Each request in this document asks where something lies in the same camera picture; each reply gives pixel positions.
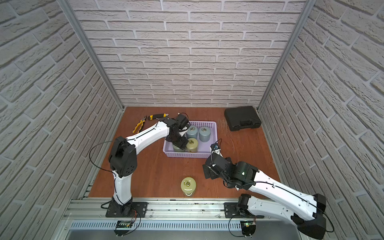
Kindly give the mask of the green tea canister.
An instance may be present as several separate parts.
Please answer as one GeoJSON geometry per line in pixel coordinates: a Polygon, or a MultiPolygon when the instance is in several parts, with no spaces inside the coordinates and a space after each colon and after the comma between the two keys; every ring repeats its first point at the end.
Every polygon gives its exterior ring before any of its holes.
{"type": "Polygon", "coordinates": [[[174,152],[185,152],[186,149],[182,149],[177,147],[176,145],[172,144],[174,152]]]}

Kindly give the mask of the yellow-green tea canister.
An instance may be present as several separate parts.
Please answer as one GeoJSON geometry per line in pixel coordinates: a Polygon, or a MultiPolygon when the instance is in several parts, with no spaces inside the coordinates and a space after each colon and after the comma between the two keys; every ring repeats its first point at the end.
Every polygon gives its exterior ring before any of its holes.
{"type": "Polygon", "coordinates": [[[197,153],[198,152],[199,142],[195,138],[188,138],[188,142],[186,145],[186,151],[189,153],[197,153]]]}
{"type": "Polygon", "coordinates": [[[196,181],[192,177],[186,177],[181,181],[181,190],[184,195],[191,197],[197,188],[196,181]]]}

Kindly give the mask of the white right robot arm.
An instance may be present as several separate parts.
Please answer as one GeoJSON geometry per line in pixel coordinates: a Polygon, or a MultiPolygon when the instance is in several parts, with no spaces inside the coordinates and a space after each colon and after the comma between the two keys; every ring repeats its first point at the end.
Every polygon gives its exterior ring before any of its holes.
{"type": "Polygon", "coordinates": [[[265,216],[295,225],[299,232],[322,240],[327,233],[327,199],[321,194],[296,191],[266,175],[246,162],[233,164],[230,158],[213,153],[203,164],[206,179],[223,180],[229,189],[247,190],[270,199],[248,194],[239,197],[237,209],[243,216],[265,216]]]}

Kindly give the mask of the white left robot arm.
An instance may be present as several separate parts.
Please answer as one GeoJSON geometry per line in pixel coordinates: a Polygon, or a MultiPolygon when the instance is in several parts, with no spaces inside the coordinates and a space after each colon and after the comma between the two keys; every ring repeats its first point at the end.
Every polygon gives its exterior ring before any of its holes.
{"type": "Polygon", "coordinates": [[[113,141],[109,157],[110,168],[114,176],[114,195],[109,203],[106,217],[132,217],[145,215],[146,203],[134,203],[131,192],[132,175],[137,169],[137,155],[154,142],[165,139],[180,149],[185,149],[188,143],[186,132],[190,127],[189,119],[184,114],[175,118],[163,117],[148,129],[134,133],[132,136],[118,137],[113,141]]]}

